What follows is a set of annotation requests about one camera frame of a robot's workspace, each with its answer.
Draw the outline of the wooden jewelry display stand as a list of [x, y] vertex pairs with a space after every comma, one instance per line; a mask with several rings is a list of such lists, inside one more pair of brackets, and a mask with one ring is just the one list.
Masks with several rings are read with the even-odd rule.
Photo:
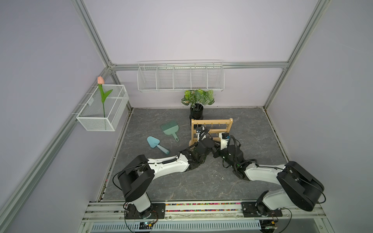
[[233, 125], [233, 119], [202, 119], [202, 120], [191, 120], [191, 140], [189, 145], [193, 145], [198, 141], [197, 128], [204, 127], [204, 129], [209, 129], [208, 134], [213, 137], [213, 140], [220, 142], [221, 134], [230, 133]]

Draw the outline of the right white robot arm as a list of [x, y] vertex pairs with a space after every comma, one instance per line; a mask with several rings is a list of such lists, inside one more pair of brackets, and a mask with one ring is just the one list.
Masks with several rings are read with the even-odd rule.
[[213, 149], [215, 158], [222, 158], [233, 174], [246, 181], [264, 181], [281, 186], [275, 191], [264, 191], [255, 203], [246, 207], [245, 214], [268, 216], [271, 212], [285, 208], [298, 207], [311, 212], [323, 196], [324, 186], [307, 170], [294, 161], [270, 166], [259, 165], [257, 160], [245, 160], [238, 146], [229, 145], [225, 149]]

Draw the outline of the pink artificial tulip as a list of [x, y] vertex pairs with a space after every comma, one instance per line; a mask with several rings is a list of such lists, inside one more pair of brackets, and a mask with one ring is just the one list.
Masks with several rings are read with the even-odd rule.
[[100, 94], [101, 94], [101, 102], [102, 102], [102, 106], [103, 106], [103, 115], [104, 117], [106, 117], [106, 113], [105, 113], [105, 101], [107, 99], [107, 97], [112, 93], [112, 89], [111, 90], [108, 90], [107, 92], [104, 91], [104, 88], [103, 88], [103, 85], [105, 84], [105, 81], [103, 79], [103, 77], [99, 76], [97, 78], [97, 84], [98, 84], [98, 89], [100, 91]]

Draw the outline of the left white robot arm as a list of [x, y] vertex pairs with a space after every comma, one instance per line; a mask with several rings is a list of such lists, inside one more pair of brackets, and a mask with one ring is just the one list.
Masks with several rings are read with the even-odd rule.
[[130, 203], [140, 218], [148, 218], [155, 212], [146, 191], [157, 178], [194, 170], [202, 165], [211, 152], [217, 151], [214, 140], [205, 138], [177, 155], [162, 159], [148, 159], [138, 155], [124, 169], [114, 175], [113, 184], [122, 191], [125, 202]]

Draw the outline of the white mesh wall basket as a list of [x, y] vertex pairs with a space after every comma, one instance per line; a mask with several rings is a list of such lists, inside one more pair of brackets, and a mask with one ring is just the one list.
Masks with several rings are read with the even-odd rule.
[[128, 101], [124, 85], [103, 84], [88, 93], [87, 101], [72, 115], [87, 131], [114, 132]]

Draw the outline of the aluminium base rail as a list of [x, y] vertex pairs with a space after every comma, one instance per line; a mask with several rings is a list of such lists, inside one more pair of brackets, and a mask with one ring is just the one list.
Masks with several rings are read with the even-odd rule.
[[[192, 220], [242, 220], [249, 212], [243, 206], [244, 201], [168, 201], [152, 202], [157, 206], [159, 221], [192, 221]], [[124, 202], [89, 203], [82, 222], [120, 222], [124, 221]], [[248, 219], [313, 219], [327, 218], [321, 205], [316, 205], [311, 212], [298, 207], [279, 207], [264, 216], [250, 216]]]

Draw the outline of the potted green plant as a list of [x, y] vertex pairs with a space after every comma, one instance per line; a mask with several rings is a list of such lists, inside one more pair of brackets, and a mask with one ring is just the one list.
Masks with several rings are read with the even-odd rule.
[[205, 105], [214, 104], [213, 90], [186, 90], [181, 103], [185, 106], [190, 106], [189, 119], [203, 119], [203, 110]]

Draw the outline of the teal small shovel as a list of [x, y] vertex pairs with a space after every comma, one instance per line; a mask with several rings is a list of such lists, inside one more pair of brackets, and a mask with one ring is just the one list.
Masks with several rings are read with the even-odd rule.
[[147, 137], [147, 142], [149, 143], [149, 146], [151, 148], [158, 148], [160, 149], [163, 153], [165, 154], [170, 154], [170, 151], [167, 150], [166, 148], [162, 147], [159, 143], [160, 143], [160, 140], [155, 138], [155, 137], [152, 137], [152, 136], [149, 136]]

